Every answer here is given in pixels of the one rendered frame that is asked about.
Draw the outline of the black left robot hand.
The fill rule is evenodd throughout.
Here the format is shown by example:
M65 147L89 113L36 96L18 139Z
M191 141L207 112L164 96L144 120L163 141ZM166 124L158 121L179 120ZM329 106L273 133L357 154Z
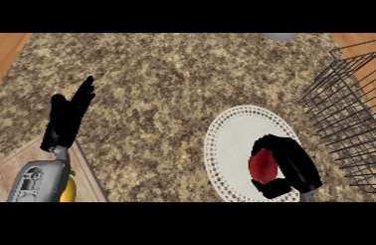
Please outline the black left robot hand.
M45 151L52 151L57 146L73 146L95 96L95 78L89 77L70 100L61 94L52 97L51 120L40 145Z

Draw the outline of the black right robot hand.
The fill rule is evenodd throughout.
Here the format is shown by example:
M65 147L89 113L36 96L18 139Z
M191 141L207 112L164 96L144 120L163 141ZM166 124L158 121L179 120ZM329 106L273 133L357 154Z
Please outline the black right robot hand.
M254 143L251 156L266 148L272 151L278 164L278 176L266 184L254 179L257 190L267 199L287 194L292 188L300 193L315 191L322 185L319 171L315 162L295 139L275 134L264 135Z

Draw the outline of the white round placemat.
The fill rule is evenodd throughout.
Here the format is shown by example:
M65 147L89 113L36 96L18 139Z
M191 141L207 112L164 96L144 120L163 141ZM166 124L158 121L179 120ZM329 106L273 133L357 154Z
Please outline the white round placemat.
M273 199L257 190L248 170L256 141L267 134L298 140L284 118L263 107L228 109L214 119L204 139L204 164L213 188L226 202L298 202L295 188Z

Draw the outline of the yellow fruit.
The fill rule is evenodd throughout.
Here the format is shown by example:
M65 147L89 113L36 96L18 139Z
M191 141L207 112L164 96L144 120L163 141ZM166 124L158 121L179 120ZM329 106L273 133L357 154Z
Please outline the yellow fruit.
M76 171L70 172L68 184L61 195L61 202L74 202L77 199Z

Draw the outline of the pale grey round object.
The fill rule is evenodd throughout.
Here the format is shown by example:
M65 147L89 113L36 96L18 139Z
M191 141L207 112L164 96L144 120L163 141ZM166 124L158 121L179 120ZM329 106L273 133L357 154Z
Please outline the pale grey round object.
M289 41L297 36L297 33L261 33L261 35L275 41Z

